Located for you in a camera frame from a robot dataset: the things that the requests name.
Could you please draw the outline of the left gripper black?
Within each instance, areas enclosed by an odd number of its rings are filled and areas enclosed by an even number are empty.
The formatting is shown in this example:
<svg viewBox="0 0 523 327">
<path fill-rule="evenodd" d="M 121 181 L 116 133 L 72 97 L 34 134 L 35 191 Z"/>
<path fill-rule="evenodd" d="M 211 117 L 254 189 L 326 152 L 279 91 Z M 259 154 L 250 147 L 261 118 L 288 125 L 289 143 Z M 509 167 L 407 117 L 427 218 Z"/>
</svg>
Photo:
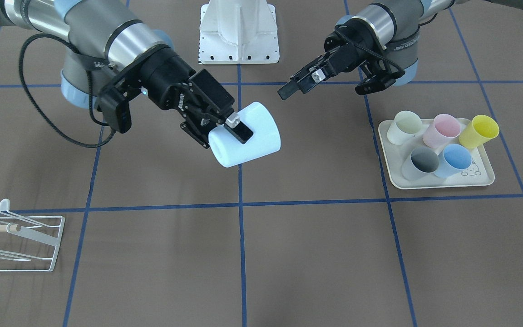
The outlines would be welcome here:
<svg viewBox="0 0 523 327">
<path fill-rule="evenodd" d="M 343 18 L 324 43 L 325 54 L 318 56 L 289 77 L 277 91 L 285 101 L 297 91 L 307 94 L 325 80 L 356 68 L 367 77 L 379 72 L 392 73 L 396 83 L 405 76 L 405 67 L 390 58 L 375 31 L 358 18 Z"/>
</svg>

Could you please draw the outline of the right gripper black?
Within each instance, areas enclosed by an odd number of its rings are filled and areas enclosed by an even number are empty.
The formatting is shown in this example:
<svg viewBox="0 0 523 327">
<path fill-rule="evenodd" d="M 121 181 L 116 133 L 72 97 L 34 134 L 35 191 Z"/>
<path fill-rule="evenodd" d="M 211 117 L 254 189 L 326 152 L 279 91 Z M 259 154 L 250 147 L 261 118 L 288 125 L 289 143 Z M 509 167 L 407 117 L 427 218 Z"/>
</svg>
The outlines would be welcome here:
<svg viewBox="0 0 523 327">
<path fill-rule="evenodd" d="M 195 71 L 164 44 L 133 60 L 104 87 L 116 87 L 129 102 L 145 90 L 161 110 L 176 110 L 183 117 L 181 129 L 206 149 L 209 132 L 221 124 L 241 144 L 254 135 L 241 117 L 233 114 L 230 93 L 206 69 Z"/>
</svg>

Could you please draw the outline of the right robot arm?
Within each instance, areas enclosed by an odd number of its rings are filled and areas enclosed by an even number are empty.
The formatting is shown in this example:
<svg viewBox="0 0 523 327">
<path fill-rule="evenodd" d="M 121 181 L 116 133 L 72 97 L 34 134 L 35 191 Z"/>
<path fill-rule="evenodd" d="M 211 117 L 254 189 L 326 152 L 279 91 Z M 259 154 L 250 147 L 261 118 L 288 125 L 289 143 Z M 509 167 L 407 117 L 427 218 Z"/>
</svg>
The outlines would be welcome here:
<svg viewBox="0 0 523 327">
<path fill-rule="evenodd" d="M 21 86 L 41 114 L 25 82 L 27 47 L 53 39 L 67 49 L 61 72 L 65 99 L 89 110 L 90 118 L 110 127 L 96 144 L 79 142 L 45 121 L 62 138 L 85 148 L 98 148 L 132 125 L 129 102 L 139 94 L 162 110 L 176 110 L 181 128 L 202 147 L 212 146 L 220 127 L 245 144 L 254 132 L 233 110 L 234 98 L 205 69 L 197 72 L 179 56 L 163 33 L 151 29 L 119 0 L 0 0 L 0 27 L 37 31 L 22 45 L 18 70 Z"/>
</svg>

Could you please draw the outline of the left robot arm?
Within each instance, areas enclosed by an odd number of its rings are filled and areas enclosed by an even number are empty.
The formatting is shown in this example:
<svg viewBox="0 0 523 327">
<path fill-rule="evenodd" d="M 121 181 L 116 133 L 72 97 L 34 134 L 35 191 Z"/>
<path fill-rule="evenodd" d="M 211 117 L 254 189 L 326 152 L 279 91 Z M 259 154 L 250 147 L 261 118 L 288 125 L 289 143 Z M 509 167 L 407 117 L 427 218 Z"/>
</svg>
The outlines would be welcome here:
<svg viewBox="0 0 523 327">
<path fill-rule="evenodd" d="M 412 81 L 419 64 L 420 29 L 455 0 L 378 0 L 344 16 L 324 41 L 324 54 L 305 65 L 278 90 L 282 100 L 308 93 L 340 73 L 360 69 L 358 95 L 384 91 Z"/>
</svg>

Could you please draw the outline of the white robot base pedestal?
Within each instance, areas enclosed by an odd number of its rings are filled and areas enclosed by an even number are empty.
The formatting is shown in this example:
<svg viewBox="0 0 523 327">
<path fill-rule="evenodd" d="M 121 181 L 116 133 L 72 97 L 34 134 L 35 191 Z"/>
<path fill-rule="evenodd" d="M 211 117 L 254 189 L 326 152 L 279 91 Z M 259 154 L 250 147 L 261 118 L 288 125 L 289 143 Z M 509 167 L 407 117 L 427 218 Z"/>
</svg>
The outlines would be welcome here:
<svg viewBox="0 0 523 327">
<path fill-rule="evenodd" d="M 266 0 L 210 0 L 200 10 L 198 63 L 276 64 L 276 8 Z"/>
</svg>

